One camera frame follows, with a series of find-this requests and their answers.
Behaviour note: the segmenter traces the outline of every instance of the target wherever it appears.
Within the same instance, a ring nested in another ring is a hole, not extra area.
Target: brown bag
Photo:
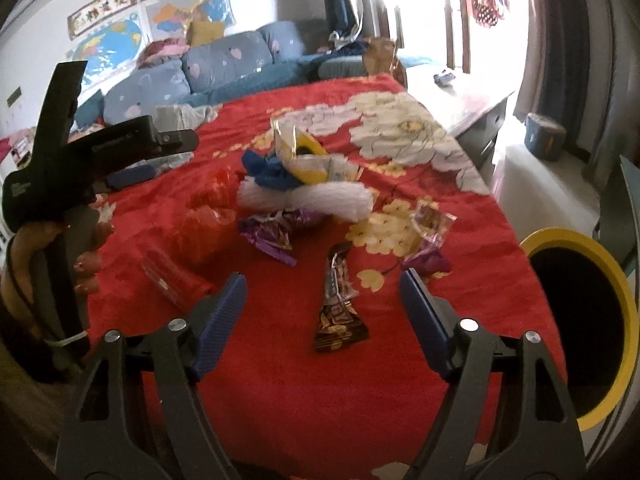
[[[389,74],[405,89],[407,88],[406,70],[398,59],[398,46],[389,38],[372,38],[367,51],[362,56],[367,74]]]

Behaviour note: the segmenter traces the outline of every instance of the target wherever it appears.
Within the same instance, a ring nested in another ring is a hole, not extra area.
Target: yellow trash can rim
[[[638,311],[625,273],[613,256],[597,241],[576,231],[562,228],[547,228],[536,231],[526,238],[520,247],[528,258],[550,248],[565,248],[590,259],[604,273],[613,287],[622,306],[625,331],[622,361],[611,388],[598,405],[586,415],[578,418],[580,431],[589,430],[603,421],[620,402],[629,387],[636,360],[638,358],[639,323]]]

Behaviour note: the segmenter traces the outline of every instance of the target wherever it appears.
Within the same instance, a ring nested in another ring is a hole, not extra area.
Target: table
[[[392,464],[414,460],[446,390],[429,369],[398,295],[417,199],[458,217],[442,249],[453,270],[430,280],[431,292],[492,332],[536,330],[563,366],[544,293],[478,171],[389,76],[332,80],[225,104],[198,130],[200,147],[189,164],[114,194],[116,232],[102,250],[102,291],[89,302],[92,344],[112,328],[149,333],[184,316],[144,275],[145,248],[171,251],[174,218],[190,194],[207,186],[216,168],[240,170],[245,150],[266,153],[272,118],[297,124],[329,152],[363,165],[361,180],[376,205],[365,221],[328,219],[294,236],[295,267],[238,235],[229,250],[193,269],[218,287],[234,271],[248,282],[248,300],[223,357],[198,385],[233,460],[310,480],[375,480]],[[370,339],[318,354],[313,339],[325,260],[329,248],[345,240],[353,243],[347,261],[360,293],[353,306]],[[146,386],[150,418],[161,424],[158,396],[149,380]],[[480,443],[488,441],[497,389],[492,383]]]
[[[514,88],[498,80],[455,71],[450,86],[433,82],[439,67],[408,68],[408,92],[423,104],[449,135],[456,138],[476,168],[480,168],[495,145],[504,124],[507,99]]]

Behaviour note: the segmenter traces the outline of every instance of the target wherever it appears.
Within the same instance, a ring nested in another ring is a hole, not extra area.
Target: hand
[[[104,195],[98,195],[91,207],[99,208],[104,205],[105,201],[106,197]],[[54,222],[32,222],[23,225],[15,235],[11,252],[14,275],[21,291],[31,303],[33,303],[33,288],[29,269],[31,257],[52,243],[65,229],[65,225]],[[102,261],[97,250],[104,245],[113,231],[113,225],[110,222],[98,222],[95,228],[93,249],[78,256],[74,264],[76,292],[78,294],[98,292],[100,284],[95,275],[100,270]],[[6,266],[2,269],[0,294],[2,294],[2,300],[9,313],[29,330],[31,335],[38,339],[42,338],[43,327],[36,322],[28,307],[21,300],[8,275]]]

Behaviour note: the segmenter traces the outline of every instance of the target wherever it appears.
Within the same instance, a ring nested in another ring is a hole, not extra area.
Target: small bin
[[[529,114],[526,121],[527,136],[524,144],[537,158],[558,160],[566,139],[566,129],[555,120],[538,114]]]

